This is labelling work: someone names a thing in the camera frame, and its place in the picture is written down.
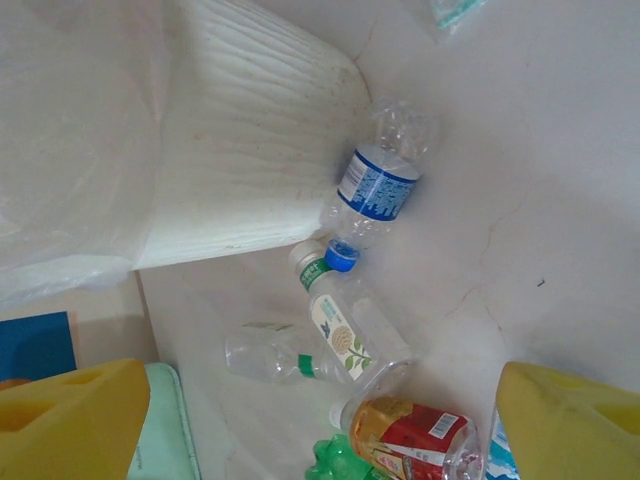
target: white bottle cap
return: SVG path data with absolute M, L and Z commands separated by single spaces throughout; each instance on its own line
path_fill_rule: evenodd
M 342 411 L 347 406 L 347 403 L 349 403 L 348 399 L 338 400 L 329 409 L 329 422 L 338 430 L 342 430 L 340 420 L 342 419 Z
M 325 248 L 315 240 L 307 240 L 296 245 L 289 254 L 289 265 L 295 269 L 309 255 L 317 253 L 319 256 L 324 255 Z

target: white plastic bag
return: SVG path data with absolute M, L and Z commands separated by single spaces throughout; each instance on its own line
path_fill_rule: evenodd
M 168 62 L 161 0 L 0 2 L 0 308 L 131 270 Z

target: orange juice bottle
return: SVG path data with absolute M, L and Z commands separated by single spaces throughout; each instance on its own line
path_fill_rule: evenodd
M 465 416 L 391 397 L 336 403 L 331 423 L 374 467 L 401 480 L 479 480 L 484 459 Z

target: plastic bottle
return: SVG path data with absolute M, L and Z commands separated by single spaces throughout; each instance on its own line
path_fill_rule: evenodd
M 331 350 L 316 340 L 313 330 L 299 326 L 247 324 L 225 338 L 227 368 L 245 378 L 279 385 L 305 378 L 349 383 Z
M 331 270 L 318 242 L 306 241 L 289 255 L 311 296 L 309 316 L 329 345 L 353 394 L 382 395 L 405 380 L 414 354 L 354 275 Z
M 331 423 L 353 451 L 394 478 L 479 480 L 484 459 L 467 417 L 390 397 L 338 402 Z
M 339 272 L 351 270 L 361 251 L 390 229 L 437 130 L 434 119 L 404 102 L 378 102 L 374 120 L 374 142 L 358 146 L 323 215 L 333 232 L 326 261 Z
M 376 470 L 358 457 L 345 435 L 334 435 L 313 446 L 316 464 L 304 474 L 305 480 L 388 480 L 389 476 Z

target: mint green tray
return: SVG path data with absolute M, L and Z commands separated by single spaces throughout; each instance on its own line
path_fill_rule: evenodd
M 166 363 L 145 369 L 151 401 L 127 480 L 200 480 L 180 378 Z

